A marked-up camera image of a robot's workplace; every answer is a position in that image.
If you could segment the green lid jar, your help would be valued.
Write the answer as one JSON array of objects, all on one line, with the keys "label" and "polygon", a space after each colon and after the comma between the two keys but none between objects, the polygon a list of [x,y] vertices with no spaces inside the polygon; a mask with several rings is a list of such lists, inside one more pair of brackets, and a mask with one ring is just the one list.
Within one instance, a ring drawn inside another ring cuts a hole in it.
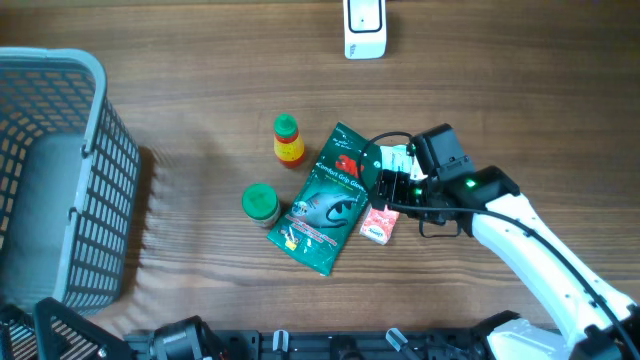
[{"label": "green lid jar", "polygon": [[266,183],[248,186],[242,195],[242,208],[259,227],[271,228],[281,214],[281,204],[275,189]]}]

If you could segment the red yellow sauce bottle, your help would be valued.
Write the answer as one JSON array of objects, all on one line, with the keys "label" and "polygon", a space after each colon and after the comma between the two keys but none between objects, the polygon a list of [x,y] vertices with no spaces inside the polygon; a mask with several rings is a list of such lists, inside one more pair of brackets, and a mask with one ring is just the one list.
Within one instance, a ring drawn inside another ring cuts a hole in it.
[{"label": "red yellow sauce bottle", "polygon": [[305,144],[297,120],[290,114],[280,114],[274,120],[274,153],[287,168],[295,168],[304,161]]}]

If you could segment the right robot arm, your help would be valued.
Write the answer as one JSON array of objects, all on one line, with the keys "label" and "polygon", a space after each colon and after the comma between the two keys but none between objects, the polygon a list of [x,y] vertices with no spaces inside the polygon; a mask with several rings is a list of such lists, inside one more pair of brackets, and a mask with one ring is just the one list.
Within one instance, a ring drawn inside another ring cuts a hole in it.
[{"label": "right robot arm", "polygon": [[505,311],[475,331],[491,359],[636,359],[639,306],[584,264],[543,222],[528,198],[490,166],[444,181],[382,170],[370,196],[375,207],[421,223],[456,222],[495,253],[542,304],[557,329],[531,325]]}]

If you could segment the red white small packet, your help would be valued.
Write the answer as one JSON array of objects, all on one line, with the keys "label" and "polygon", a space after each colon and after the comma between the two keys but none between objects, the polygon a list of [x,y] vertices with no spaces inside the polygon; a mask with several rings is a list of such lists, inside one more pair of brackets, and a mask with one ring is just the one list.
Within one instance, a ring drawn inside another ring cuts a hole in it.
[{"label": "red white small packet", "polygon": [[383,210],[368,206],[359,234],[380,245],[386,245],[400,213],[385,207]]}]

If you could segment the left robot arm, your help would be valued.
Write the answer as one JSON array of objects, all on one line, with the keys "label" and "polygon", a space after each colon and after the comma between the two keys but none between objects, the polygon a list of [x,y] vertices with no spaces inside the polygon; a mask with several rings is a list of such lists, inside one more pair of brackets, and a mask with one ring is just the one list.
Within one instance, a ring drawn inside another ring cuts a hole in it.
[{"label": "left robot arm", "polygon": [[224,342],[198,316],[118,338],[52,298],[40,314],[1,306],[3,359],[214,359]]}]

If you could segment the light green tissue packet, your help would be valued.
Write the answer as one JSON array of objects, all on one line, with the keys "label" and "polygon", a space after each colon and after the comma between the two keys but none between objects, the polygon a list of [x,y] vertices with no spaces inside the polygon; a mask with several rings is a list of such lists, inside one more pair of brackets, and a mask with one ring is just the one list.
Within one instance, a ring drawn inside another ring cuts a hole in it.
[{"label": "light green tissue packet", "polygon": [[407,173],[411,180],[420,181],[427,178],[418,160],[408,154],[406,145],[381,146],[380,153],[381,167],[384,170]]}]

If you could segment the green 3M glove packet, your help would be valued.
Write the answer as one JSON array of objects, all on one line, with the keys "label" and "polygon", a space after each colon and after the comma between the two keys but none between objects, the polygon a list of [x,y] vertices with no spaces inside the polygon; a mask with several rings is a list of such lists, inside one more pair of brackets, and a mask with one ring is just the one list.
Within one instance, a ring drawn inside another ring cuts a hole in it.
[{"label": "green 3M glove packet", "polygon": [[330,275],[369,204],[362,184],[373,184],[380,168],[379,147],[338,123],[299,194],[267,239],[295,261],[323,276]]}]

